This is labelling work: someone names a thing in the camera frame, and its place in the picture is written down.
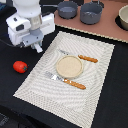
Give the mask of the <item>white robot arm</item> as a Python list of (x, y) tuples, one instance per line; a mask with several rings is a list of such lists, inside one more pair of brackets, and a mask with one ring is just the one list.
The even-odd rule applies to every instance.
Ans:
[(54, 14), (42, 16), (40, 0), (12, 1), (17, 12), (6, 19), (12, 44), (41, 51), (44, 36), (55, 30)]

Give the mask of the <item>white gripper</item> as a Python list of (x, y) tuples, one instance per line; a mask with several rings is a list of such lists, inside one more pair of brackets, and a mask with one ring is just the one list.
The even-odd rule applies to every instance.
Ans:
[(34, 48), (35, 43), (42, 46), (44, 36), (55, 30), (53, 13), (30, 19), (15, 13), (6, 22), (9, 38), (14, 46)]

